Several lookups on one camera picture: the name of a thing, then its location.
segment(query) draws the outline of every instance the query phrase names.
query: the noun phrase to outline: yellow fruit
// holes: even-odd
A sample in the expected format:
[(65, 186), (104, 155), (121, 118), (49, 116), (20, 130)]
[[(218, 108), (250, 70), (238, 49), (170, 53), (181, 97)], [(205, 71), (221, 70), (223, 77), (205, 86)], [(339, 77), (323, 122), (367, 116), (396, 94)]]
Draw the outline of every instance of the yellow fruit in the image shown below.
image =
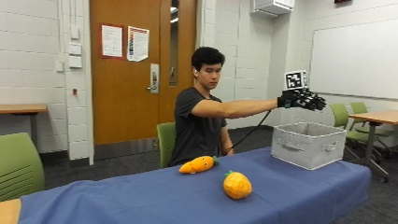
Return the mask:
[(223, 191), (233, 199), (241, 199), (251, 193), (251, 183), (247, 177), (239, 172), (229, 171), (225, 174)]

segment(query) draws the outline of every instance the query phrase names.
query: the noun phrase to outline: poster on door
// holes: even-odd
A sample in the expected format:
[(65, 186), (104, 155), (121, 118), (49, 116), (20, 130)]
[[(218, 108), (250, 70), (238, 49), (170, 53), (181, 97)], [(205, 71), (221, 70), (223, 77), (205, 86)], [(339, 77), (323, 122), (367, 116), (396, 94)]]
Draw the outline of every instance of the poster on door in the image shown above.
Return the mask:
[(101, 57), (124, 58), (124, 27), (114, 24), (101, 24)]
[(138, 62), (148, 58), (149, 30), (128, 26), (126, 60)]

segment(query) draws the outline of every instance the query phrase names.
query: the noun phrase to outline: chair back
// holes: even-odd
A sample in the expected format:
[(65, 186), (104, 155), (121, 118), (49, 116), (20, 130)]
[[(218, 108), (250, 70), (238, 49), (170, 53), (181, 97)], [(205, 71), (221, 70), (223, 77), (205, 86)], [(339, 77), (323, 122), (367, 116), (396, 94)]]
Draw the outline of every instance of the chair back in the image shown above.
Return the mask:
[[(367, 110), (366, 105), (365, 105), (363, 102), (353, 102), (353, 103), (350, 103), (350, 108), (351, 108), (351, 112), (354, 114), (365, 114), (365, 113), (369, 112), (369, 110)], [(353, 129), (353, 126), (357, 123), (363, 123), (363, 125), (365, 125), (366, 120), (365, 119), (354, 119), (353, 122), (351, 122), (350, 130)]]
[(349, 123), (349, 111), (343, 104), (331, 104), (331, 111), (334, 115), (334, 127), (346, 129)]
[(44, 190), (45, 175), (26, 133), (0, 136), (0, 202)]
[(157, 125), (160, 139), (161, 168), (168, 167), (175, 143), (175, 123), (168, 122)]

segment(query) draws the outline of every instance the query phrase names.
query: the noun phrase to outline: door handle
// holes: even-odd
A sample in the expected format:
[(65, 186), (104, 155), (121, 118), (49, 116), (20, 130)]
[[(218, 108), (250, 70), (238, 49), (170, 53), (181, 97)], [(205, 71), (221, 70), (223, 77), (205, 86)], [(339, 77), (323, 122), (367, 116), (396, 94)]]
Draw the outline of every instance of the door handle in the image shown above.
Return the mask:
[(150, 63), (149, 87), (150, 93), (160, 93), (160, 65)]

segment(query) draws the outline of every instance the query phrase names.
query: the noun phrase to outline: man's ear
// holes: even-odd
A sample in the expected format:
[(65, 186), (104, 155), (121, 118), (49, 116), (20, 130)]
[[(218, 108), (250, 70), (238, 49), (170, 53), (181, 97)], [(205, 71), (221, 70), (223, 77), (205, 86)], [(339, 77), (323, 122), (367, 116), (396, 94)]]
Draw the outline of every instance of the man's ear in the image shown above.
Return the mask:
[(194, 76), (197, 77), (199, 72), (195, 68), (193, 68), (193, 72), (194, 72)]

